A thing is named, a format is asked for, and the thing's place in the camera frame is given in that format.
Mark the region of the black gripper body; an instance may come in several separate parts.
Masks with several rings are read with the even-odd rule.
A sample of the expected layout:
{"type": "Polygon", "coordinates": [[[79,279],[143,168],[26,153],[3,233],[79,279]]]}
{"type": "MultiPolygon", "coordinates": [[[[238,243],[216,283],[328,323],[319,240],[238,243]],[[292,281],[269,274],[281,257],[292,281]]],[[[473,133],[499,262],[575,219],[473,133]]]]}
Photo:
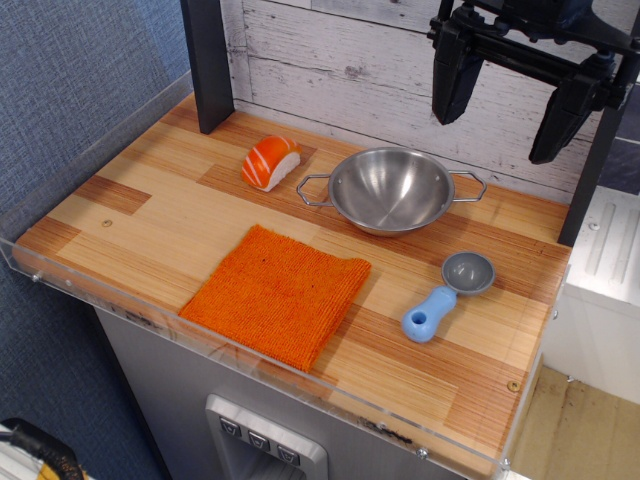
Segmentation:
{"type": "Polygon", "coordinates": [[[604,78],[604,107],[623,106],[633,86],[633,37],[596,15],[591,1],[464,1],[458,7],[443,1],[428,32],[435,50],[443,27],[471,31],[473,50],[483,60],[551,85],[559,85],[564,76],[577,72],[578,66],[507,39],[509,31],[524,34],[532,43],[552,40],[559,45],[588,45],[606,65],[614,64],[619,55],[617,73],[604,78]]]}

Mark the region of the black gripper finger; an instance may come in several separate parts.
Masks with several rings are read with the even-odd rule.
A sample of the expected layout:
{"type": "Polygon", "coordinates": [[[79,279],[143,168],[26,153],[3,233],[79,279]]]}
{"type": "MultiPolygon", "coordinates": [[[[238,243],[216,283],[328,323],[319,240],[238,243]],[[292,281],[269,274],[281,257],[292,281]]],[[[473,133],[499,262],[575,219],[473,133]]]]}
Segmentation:
{"type": "Polygon", "coordinates": [[[583,73],[564,78],[554,90],[533,142],[529,160],[535,164],[552,162],[580,130],[593,111],[606,103],[603,78],[583,73]]]}
{"type": "Polygon", "coordinates": [[[443,27],[435,42],[432,110],[442,125],[466,110],[483,58],[473,50],[474,34],[460,27],[443,27]]]}

